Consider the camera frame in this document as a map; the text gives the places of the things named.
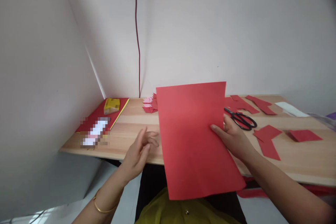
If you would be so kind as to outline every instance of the bangle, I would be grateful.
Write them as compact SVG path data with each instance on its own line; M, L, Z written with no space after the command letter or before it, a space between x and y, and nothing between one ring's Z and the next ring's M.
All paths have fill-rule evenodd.
M108 211L100 210L99 207L98 207L97 204L96 204L96 198L97 198L97 193L98 193L98 191L96 192L96 195L93 197L93 203L94 203L96 209L97 209L100 213L103 213L103 214L107 214L107 213L109 213L109 212L112 212L112 211L118 206L118 204L116 204L111 210L108 210Z

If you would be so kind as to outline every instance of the person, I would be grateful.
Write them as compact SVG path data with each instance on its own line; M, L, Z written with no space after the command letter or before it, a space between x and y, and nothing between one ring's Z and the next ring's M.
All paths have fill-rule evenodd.
M331 223L333 221L335 211L331 206L260 155L229 116L224 115L224 123L224 130L216 125L211 125L211 129L220 137L232 155L245 164L289 223ZM139 132L122 164L97 191L96 196L73 223L111 223L124 187L142 172L150 149L159 146L156 141L157 135L156 132L147 132L147 127ZM239 222L218 211L204 199L169 201L167 189L164 188L142 209L136 223Z

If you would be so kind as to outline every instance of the red wire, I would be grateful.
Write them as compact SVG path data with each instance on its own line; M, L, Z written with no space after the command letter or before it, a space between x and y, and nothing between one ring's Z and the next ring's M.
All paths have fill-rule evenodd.
M139 51L139 98L140 98L140 46L139 46L139 36L138 36L138 23L137 23L137 7L138 0L135 0L135 30L136 30L136 41L138 42L138 51Z

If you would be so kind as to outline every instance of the black scissors handle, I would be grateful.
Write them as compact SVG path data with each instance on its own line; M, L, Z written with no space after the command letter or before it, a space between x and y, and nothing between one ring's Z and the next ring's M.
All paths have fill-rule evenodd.
M241 114L241 113L233 113L232 111L228 110L227 108L224 108L224 110L228 113L230 113L232 120L243 130L246 131L250 131L252 130L252 128L256 128L258 125L257 123L249 116ZM244 119L244 117L246 119L248 119L249 121L252 122L252 124L250 124L248 121L246 121Z

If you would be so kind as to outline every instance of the wooden desk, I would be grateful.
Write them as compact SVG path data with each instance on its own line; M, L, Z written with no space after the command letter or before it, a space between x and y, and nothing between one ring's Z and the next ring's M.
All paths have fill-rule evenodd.
M270 108L278 115L268 116L263 112L251 115L245 111L244 114L251 116L258 123L257 130L270 124L284 132L288 130L311 130L323 139L322 141L300 143L294 142L285 133L282 133L273 139L281 161L267 159L296 181L336 186L336 133L313 117L291 117L283 113L280 107L274 105L275 102L286 102L281 96L258 97L273 103ZM251 101L243 99L257 108ZM60 151L122 160L142 128L148 126L149 131L160 131L158 113L147 114L141 107L142 99L131 99L110 134L104 139L106 142L99 143L95 149L81 148L80 142L83 135L75 133ZM252 145L261 153L258 141L252 133L253 130L245 132ZM236 158L234 160L243 175L250 175L242 162ZM163 165L161 146L151 149L148 162Z

